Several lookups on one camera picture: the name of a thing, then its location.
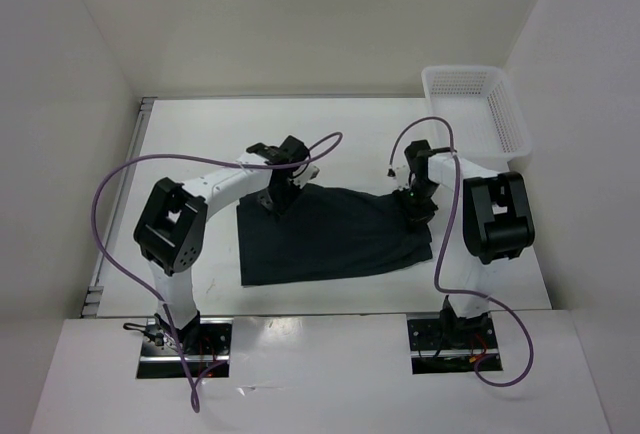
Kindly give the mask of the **dark navy shorts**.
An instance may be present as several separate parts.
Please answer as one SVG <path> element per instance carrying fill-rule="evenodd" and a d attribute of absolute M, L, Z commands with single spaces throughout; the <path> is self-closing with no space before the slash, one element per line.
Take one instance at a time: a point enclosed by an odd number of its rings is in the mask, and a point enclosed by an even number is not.
<path fill-rule="evenodd" d="M 280 216 L 256 194 L 236 215 L 244 287 L 374 276 L 433 258 L 429 227 L 410 226 L 396 194 L 309 184 Z"/>

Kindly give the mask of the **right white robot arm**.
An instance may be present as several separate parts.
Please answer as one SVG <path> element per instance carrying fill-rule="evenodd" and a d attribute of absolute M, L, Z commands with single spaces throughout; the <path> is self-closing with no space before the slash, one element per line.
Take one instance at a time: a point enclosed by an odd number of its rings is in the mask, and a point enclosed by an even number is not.
<path fill-rule="evenodd" d="M 440 345 L 460 348 L 488 326 L 490 297 L 507 265 L 533 244 L 535 229 L 523 177 L 461 159 L 426 140 L 404 150 L 407 165 L 391 167 L 394 192 L 412 228 L 425 227 L 438 188 L 452 204 L 436 257 L 434 287 L 445 295 L 439 314 Z"/>

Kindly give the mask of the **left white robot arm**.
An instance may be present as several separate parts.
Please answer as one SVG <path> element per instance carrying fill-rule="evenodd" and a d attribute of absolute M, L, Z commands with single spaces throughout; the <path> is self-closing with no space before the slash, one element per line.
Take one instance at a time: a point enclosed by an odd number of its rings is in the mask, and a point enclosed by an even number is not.
<path fill-rule="evenodd" d="M 254 144 L 235 162 L 207 175 L 156 182 L 134 229 L 134 241 L 161 297 L 156 323 L 175 352 L 191 352 L 200 339 L 192 267 L 203 250 L 208 221 L 253 194 L 267 213 L 284 214 L 319 173 L 309 159 L 305 144 L 289 136 L 279 146 Z"/>

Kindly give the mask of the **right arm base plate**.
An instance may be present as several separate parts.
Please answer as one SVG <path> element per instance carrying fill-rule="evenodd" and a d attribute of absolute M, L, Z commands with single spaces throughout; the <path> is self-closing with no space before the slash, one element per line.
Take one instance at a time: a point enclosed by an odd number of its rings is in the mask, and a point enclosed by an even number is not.
<path fill-rule="evenodd" d="M 470 325 L 455 326 L 448 314 L 409 315 L 406 320 L 413 375 L 503 370 L 494 324 L 489 314 Z"/>

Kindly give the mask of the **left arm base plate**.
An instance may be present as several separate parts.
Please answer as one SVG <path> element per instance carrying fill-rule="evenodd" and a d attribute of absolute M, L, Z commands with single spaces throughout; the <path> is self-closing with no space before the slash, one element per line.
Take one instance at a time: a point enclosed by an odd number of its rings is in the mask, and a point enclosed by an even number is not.
<path fill-rule="evenodd" d="M 233 320 L 224 317 L 204 317 L 195 336 L 183 346 L 185 362 L 194 379 L 228 378 Z M 128 331 L 142 335 L 137 379 L 184 378 L 180 357 L 173 341 L 154 318 L 144 323 L 123 324 Z"/>

